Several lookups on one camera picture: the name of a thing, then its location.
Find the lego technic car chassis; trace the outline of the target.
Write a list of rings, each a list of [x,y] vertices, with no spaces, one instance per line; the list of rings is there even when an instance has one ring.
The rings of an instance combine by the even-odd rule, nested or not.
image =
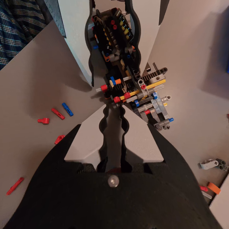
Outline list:
[[[174,121],[167,113],[165,106],[170,95],[160,98],[158,90],[164,88],[167,68],[151,71],[147,64],[141,75],[137,69],[136,49],[133,46],[134,34],[119,8],[100,12],[93,9],[92,33],[96,45],[104,59],[108,73],[104,76],[105,84],[96,89],[103,92],[106,99],[111,99],[116,107],[130,105],[132,111],[157,130],[169,130]]]

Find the long red lego pin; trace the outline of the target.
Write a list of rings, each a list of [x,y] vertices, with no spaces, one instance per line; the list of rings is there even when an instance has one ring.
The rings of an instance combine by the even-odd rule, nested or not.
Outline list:
[[[23,177],[20,177],[16,183],[7,191],[6,193],[6,196],[9,196],[11,195],[15,190],[16,188],[24,181],[24,178]]]

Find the pale rounded board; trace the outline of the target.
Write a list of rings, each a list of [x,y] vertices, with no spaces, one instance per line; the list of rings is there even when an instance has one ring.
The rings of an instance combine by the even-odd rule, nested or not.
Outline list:
[[[225,178],[221,192],[210,204],[210,210],[223,229],[229,228],[229,175]]]

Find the person's blue plaid clothing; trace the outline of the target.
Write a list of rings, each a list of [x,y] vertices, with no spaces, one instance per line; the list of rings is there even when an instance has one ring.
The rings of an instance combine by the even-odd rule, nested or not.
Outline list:
[[[44,0],[0,1],[0,69],[3,69],[51,21]]]

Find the orange lego piece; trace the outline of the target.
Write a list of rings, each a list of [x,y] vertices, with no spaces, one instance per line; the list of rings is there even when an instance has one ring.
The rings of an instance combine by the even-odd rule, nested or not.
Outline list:
[[[208,182],[207,187],[217,195],[221,192],[221,189],[211,182]]]

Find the blue lego pin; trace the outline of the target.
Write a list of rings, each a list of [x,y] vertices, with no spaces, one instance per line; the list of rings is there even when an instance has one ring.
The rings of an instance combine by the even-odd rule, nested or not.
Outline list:
[[[70,108],[67,106],[66,103],[62,103],[62,106],[66,110],[66,112],[68,113],[69,116],[72,117],[74,115],[73,112],[70,110]]]

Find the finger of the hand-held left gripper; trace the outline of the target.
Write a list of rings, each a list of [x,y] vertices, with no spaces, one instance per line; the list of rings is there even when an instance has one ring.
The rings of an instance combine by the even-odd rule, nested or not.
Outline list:
[[[135,63],[142,76],[160,27],[160,0],[125,0],[125,9],[134,26]]]
[[[59,0],[65,30],[65,41],[73,54],[85,80],[94,87],[94,69],[91,62],[92,46],[88,25],[93,14],[92,0]]]

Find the white lego beam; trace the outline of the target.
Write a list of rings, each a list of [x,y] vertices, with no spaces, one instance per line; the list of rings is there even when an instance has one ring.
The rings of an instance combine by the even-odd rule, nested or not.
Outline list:
[[[219,165],[219,162],[217,160],[208,159],[203,162],[200,162],[199,164],[200,164],[201,169],[208,170],[208,169],[217,167]]]

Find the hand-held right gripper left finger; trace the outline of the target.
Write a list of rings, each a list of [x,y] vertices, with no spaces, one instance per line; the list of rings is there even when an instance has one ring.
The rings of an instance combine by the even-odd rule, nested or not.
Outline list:
[[[82,122],[64,158],[66,162],[92,164],[96,171],[104,171],[107,163],[107,145],[104,130],[107,127],[109,106],[103,105]]]

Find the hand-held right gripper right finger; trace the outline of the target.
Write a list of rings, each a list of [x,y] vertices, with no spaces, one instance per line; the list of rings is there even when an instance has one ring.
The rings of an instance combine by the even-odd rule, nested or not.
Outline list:
[[[135,165],[160,163],[164,158],[148,124],[125,105],[120,106],[121,127],[124,130],[121,145],[121,171],[129,173]]]

